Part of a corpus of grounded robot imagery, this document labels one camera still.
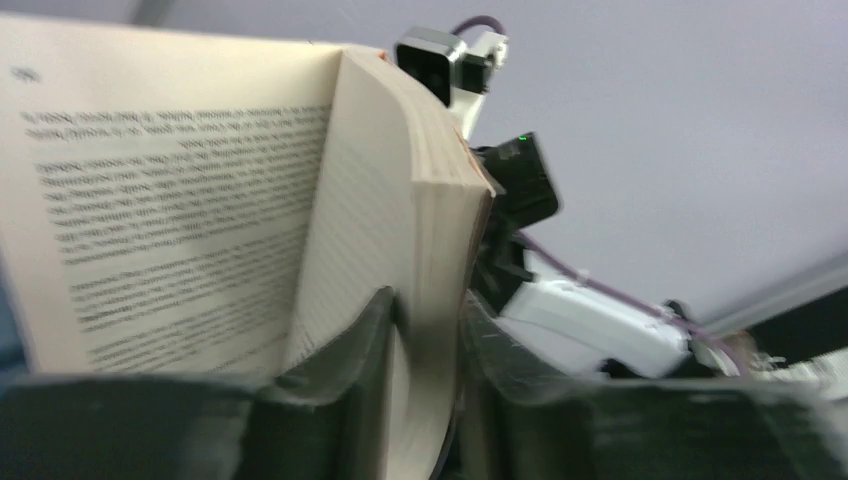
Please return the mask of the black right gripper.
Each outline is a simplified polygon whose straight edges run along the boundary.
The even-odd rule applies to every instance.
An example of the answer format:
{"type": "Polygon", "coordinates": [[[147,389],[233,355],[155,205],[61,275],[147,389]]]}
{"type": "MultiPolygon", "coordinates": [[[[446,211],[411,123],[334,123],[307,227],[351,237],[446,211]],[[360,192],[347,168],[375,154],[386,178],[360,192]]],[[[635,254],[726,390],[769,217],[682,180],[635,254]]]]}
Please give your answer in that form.
{"type": "Polygon", "coordinates": [[[525,266],[526,244],[518,233],[559,210],[534,132],[473,153],[495,189],[495,197],[475,259],[471,291],[492,312],[501,311],[519,288],[534,280],[525,266]]]}

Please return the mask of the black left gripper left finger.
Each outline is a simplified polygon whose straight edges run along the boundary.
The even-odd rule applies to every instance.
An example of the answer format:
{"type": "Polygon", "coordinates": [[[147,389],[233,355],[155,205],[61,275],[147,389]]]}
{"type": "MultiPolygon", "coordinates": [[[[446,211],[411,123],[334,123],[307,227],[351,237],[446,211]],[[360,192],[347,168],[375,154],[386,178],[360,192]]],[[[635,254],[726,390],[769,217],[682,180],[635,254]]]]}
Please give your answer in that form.
{"type": "Polygon", "coordinates": [[[1,391],[5,479],[375,479],[397,312],[383,287],[277,377],[31,375],[1,391]]]}

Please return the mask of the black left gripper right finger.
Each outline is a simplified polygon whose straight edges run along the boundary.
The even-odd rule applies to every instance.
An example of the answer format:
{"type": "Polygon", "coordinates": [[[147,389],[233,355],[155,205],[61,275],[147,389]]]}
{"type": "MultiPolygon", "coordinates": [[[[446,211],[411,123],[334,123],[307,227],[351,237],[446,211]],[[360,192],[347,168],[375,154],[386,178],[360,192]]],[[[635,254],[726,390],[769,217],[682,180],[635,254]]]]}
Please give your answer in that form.
{"type": "Polygon", "coordinates": [[[833,408],[787,383],[568,376],[469,296],[461,323],[469,479],[843,479],[833,408]]]}

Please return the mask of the dark tale of cities book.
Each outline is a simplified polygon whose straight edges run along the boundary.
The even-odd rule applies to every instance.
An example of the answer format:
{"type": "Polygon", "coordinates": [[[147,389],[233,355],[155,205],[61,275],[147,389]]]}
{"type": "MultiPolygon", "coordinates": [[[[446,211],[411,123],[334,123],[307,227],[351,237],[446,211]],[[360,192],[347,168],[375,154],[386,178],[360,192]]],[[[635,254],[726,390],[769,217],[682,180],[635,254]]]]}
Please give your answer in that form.
{"type": "Polygon", "coordinates": [[[379,49],[1,18],[1,275],[31,375],[277,377],[383,287],[375,479],[428,479],[495,191],[379,49]]]}

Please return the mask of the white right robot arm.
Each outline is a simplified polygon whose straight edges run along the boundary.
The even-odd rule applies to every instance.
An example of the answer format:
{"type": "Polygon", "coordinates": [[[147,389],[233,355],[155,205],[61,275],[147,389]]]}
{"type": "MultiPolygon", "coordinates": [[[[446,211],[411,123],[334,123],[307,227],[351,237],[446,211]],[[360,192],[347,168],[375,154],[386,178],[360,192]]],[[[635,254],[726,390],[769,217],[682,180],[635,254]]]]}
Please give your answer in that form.
{"type": "Polygon", "coordinates": [[[847,435],[810,387],[743,374],[674,306],[530,270],[559,199],[535,137],[473,152],[496,190],[462,323],[463,479],[843,479],[847,435]]]}

